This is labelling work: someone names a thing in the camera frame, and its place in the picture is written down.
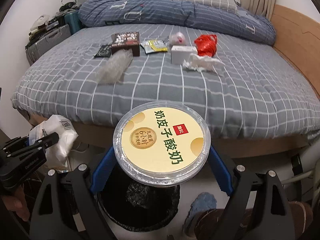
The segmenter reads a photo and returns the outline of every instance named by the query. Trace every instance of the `human hand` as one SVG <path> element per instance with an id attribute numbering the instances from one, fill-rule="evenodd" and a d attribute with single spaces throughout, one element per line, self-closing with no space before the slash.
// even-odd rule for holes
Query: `human hand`
<path id="1" fill-rule="evenodd" d="M 21 186 L 16 189 L 12 196 L 1 196 L 1 198 L 7 210 L 16 212 L 23 221 L 29 220 L 30 212 Z"/>

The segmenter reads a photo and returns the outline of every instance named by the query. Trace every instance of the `red plastic bag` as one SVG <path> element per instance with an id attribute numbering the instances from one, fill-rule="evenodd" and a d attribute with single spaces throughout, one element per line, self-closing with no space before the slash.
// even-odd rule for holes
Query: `red plastic bag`
<path id="1" fill-rule="evenodd" d="M 197 45 L 198 55 L 213 57 L 217 52 L 218 38 L 215 34 L 201 35 L 195 39 L 195 44 Z"/>

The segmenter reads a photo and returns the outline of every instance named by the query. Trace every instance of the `suitcase handle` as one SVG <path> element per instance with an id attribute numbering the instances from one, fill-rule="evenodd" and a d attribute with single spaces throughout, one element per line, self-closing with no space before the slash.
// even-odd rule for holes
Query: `suitcase handle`
<path id="1" fill-rule="evenodd" d="M 62 32 L 59 29 L 56 29 L 45 36 L 45 39 L 49 41 L 50 39 L 59 38 L 62 35 Z"/>

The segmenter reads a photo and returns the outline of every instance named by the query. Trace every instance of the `white box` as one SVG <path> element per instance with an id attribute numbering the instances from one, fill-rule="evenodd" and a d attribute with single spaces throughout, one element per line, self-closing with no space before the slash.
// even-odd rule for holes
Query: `white box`
<path id="1" fill-rule="evenodd" d="M 191 53 L 198 55 L 198 51 L 195 46 L 174 45 L 172 46 L 172 49 L 171 49 L 171 63 L 176 65 L 181 65 L 184 60 L 189 59 L 189 55 Z"/>

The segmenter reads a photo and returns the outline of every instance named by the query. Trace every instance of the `round plastic lid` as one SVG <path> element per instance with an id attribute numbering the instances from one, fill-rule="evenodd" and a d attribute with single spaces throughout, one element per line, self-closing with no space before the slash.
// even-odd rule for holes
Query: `round plastic lid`
<path id="1" fill-rule="evenodd" d="M 177 185 L 195 176 L 207 160 L 210 144 L 203 118 L 170 101 L 132 109 L 113 135 L 121 168 L 136 181 L 154 187 Z"/>

